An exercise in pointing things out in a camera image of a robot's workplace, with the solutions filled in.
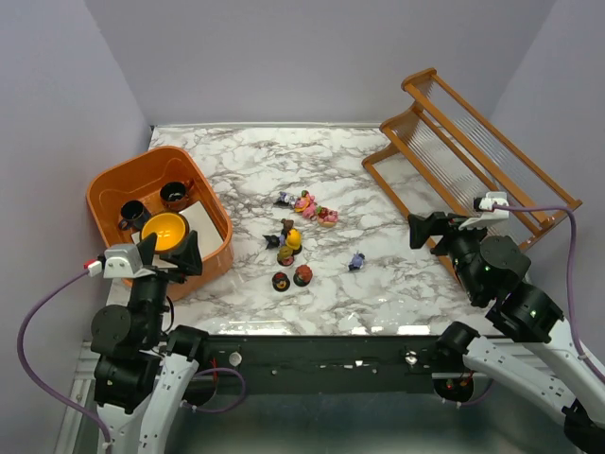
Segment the purple small figurine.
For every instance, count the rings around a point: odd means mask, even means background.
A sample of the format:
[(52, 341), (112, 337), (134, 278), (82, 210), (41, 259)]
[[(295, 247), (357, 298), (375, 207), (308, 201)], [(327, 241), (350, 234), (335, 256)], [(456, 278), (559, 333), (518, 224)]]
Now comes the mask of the purple small figurine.
[(365, 263), (365, 254), (361, 252), (357, 252), (352, 257), (351, 261), (348, 264), (349, 271), (358, 271), (360, 270)]

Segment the black bat-eared figurine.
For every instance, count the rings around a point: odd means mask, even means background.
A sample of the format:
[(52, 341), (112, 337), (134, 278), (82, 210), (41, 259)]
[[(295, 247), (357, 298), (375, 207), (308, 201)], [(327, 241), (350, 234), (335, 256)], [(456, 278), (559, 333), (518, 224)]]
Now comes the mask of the black bat-eared figurine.
[(284, 246), (285, 238), (282, 235), (264, 235), (267, 249), (279, 249)]

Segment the black purple bow figurine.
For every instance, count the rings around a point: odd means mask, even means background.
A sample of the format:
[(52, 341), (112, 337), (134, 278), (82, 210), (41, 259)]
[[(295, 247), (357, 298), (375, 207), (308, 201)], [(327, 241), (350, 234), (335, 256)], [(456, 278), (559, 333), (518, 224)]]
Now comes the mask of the black purple bow figurine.
[(274, 205), (293, 208), (298, 198), (299, 197), (296, 194), (280, 191), (277, 200), (274, 202)]

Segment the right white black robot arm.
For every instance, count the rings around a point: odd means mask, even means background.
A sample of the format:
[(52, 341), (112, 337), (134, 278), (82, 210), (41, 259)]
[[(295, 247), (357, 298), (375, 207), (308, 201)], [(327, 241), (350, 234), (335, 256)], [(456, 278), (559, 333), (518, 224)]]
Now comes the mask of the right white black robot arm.
[(490, 226), (508, 219), (513, 207), (493, 202), (476, 217), (434, 212), (410, 214), (409, 240), (421, 248), (432, 236), (435, 256), (450, 259), (472, 306), (503, 335), (522, 344), (551, 371), (549, 375), (512, 358), (463, 323), (441, 335), (448, 349), (473, 371), (507, 386), (563, 427), (584, 453), (604, 450), (604, 365), (579, 337), (571, 310), (526, 280), (530, 259), (508, 236), (491, 236)]

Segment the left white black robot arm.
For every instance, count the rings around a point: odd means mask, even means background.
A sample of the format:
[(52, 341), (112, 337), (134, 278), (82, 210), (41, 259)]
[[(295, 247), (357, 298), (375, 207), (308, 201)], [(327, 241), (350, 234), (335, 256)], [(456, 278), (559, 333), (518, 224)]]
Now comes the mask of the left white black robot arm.
[(208, 358), (207, 332), (179, 325), (163, 333), (167, 287), (202, 274), (198, 234), (161, 254), (154, 265), (158, 237), (111, 246), (88, 267), (90, 275), (129, 279), (127, 303), (107, 305), (91, 324), (95, 403), (103, 439), (101, 453), (162, 453), (184, 392)]

